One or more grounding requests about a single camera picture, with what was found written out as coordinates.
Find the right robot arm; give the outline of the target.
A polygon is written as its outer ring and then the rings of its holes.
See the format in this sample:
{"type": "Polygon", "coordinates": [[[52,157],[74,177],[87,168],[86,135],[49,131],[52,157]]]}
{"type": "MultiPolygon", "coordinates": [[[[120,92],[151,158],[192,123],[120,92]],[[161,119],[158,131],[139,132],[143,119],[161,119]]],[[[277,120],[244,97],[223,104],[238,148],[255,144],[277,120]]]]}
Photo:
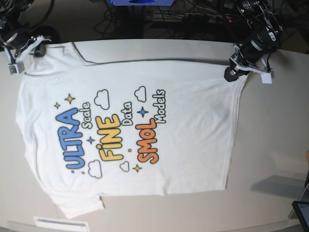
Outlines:
{"type": "Polygon", "coordinates": [[[31,33],[41,26],[51,14],[55,2],[50,1],[47,12],[35,25],[19,22],[21,14],[33,4],[32,0],[2,0],[0,2],[0,46],[7,53],[8,59],[14,63],[27,48],[39,40],[39,36],[31,33]]]}

